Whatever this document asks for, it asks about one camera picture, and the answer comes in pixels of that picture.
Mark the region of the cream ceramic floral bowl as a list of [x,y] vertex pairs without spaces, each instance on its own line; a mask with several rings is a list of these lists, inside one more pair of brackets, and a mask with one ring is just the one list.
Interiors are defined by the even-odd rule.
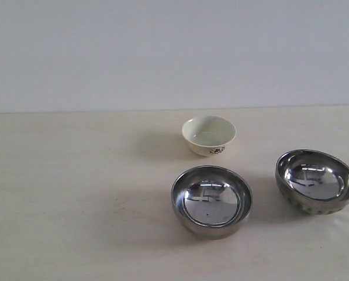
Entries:
[[199,156],[221,154],[236,135],[236,127],[220,116],[202,115],[187,120],[181,128],[182,137],[190,150]]

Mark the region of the smooth stainless steel bowl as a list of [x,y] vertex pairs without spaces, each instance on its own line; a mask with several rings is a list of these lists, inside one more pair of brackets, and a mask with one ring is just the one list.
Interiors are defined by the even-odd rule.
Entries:
[[234,235],[248,220],[253,193],[237,173],[220,166],[192,167],[171,188],[171,205],[181,225],[200,239]]

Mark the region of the ribbed stainless steel bowl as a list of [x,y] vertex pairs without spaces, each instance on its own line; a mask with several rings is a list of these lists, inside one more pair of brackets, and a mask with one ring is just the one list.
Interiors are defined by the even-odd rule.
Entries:
[[349,166],[328,153],[284,153],[276,162],[275,180],[283,198],[310,215],[334,214],[349,205]]

